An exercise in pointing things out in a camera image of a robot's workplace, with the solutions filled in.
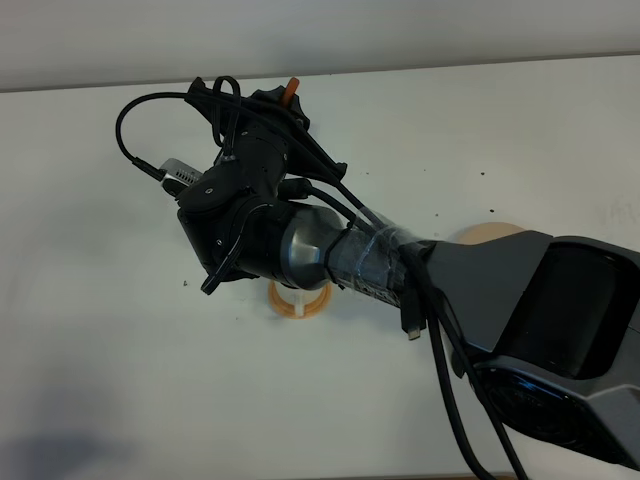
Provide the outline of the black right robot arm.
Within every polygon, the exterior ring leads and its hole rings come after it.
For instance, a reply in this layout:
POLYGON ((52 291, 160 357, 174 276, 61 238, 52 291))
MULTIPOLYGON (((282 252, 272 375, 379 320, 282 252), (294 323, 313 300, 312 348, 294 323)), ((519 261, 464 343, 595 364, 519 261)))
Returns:
POLYGON ((525 230, 475 245, 419 239, 344 189, 346 167, 309 135, 294 84, 243 96, 196 79, 185 101, 219 154, 182 191, 178 217, 202 289, 265 277, 352 289, 427 332, 449 421, 480 471, 451 380, 466 377, 516 472, 514 429, 605 462, 639 465, 639 256, 525 230))

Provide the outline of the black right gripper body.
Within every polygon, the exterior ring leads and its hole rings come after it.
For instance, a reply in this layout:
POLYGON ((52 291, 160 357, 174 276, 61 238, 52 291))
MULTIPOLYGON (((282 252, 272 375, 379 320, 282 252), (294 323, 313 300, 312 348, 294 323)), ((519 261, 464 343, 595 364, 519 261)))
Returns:
POLYGON ((312 290, 330 281, 329 250, 344 229, 342 205, 304 204, 314 181, 337 185, 346 173, 309 134, 296 93, 279 103, 285 86, 245 97, 232 77, 213 86, 201 78, 185 101, 211 124, 220 151, 199 181, 177 197, 178 219, 207 273, 201 289, 264 277, 312 290))

